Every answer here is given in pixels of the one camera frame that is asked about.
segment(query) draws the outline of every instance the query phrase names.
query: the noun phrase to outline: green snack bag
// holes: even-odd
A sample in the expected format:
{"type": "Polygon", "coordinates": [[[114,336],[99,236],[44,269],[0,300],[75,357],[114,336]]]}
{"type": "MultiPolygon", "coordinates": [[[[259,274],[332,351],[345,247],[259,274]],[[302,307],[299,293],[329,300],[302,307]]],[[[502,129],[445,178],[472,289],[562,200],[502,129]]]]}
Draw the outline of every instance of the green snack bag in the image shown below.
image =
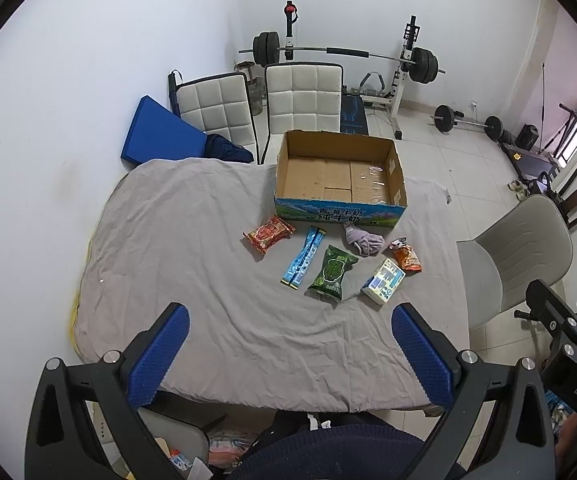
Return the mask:
{"type": "Polygon", "coordinates": [[[341,280],[344,277],[344,272],[358,261],[357,256],[329,245],[321,264],[321,270],[308,290],[314,290],[323,296],[341,301],[341,280]]]}

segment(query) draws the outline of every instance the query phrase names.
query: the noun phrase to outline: pink wall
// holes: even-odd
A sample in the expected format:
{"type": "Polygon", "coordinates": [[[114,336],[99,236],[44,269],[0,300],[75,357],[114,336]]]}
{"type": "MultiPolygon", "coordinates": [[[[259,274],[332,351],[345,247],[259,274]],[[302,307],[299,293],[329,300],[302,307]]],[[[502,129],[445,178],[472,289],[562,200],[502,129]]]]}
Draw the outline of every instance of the pink wall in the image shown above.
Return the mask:
{"type": "MultiPolygon", "coordinates": [[[[570,15],[559,8],[553,41],[545,60],[545,119],[542,145],[552,139],[568,118],[568,114],[559,108],[563,103],[569,108],[577,108],[577,25],[570,15]]],[[[542,128],[542,79],[539,78],[533,93],[521,113],[515,130],[516,136],[524,124],[534,124],[542,128]]],[[[553,142],[549,151],[558,143],[553,142]]]]}

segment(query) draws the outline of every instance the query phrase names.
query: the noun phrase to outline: black pants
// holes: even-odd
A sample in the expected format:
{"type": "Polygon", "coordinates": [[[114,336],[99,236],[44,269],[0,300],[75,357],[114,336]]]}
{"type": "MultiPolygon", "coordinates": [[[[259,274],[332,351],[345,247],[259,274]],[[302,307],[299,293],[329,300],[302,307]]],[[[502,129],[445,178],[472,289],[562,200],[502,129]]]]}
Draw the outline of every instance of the black pants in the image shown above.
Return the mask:
{"type": "MultiPolygon", "coordinates": [[[[389,426],[387,422],[384,422],[378,416],[368,412],[313,413],[313,415],[315,415],[315,417],[319,420],[320,424],[326,420],[330,420],[332,428],[336,428],[337,426],[348,426],[349,424],[372,424],[374,426],[389,426]]],[[[260,433],[249,450],[241,456],[240,461],[243,462],[249,456],[254,455],[259,450],[270,446],[278,440],[282,440],[283,438],[291,436],[295,433],[299,433],[300,431],[310,431],[310,429],[310,422],[306,412],[284,412],[282,410],[278,410],[275,414],[275,418],[273,419],[273,423],[269,428],[260,433]]]]}

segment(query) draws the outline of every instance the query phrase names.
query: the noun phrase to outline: blue long wrapper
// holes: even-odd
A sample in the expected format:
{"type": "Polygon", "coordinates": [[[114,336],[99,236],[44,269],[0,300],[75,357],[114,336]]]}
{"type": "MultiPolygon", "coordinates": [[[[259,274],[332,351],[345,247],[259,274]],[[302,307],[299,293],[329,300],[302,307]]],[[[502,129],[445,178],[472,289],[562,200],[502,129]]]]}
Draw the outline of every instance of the blue long wrapper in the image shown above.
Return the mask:
{"type": "Polygon", "coordinates": [[[302,278],[306,274],[306,270],[308,270],[308,266],[311,264],[313,256],[315,256],[317,248],[325,234],[326,231],[321,227],[311,225],[311,228],[308,230],[308,234],[306,235],[306,240],[303,243],[303,249],[288,266],[288,270],[284,273],[284,277],[281,280],[284,285],[291,286],[295,289],[299,287],[300,283],[302,283],[302,278]]]}

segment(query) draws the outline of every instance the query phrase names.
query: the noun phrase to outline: open cardboard box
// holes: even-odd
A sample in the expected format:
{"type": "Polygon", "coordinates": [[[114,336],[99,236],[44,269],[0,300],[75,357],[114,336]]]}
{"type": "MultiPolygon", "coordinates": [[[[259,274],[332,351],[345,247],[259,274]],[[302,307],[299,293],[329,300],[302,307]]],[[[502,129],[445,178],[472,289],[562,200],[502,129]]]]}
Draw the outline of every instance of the open cardboard box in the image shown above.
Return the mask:
{"type": "Polygon", "coordinates": [[[334,132],[286,132],[275,208],[289,220],[394,226],[406,209],[395,143],[334,132]]]}

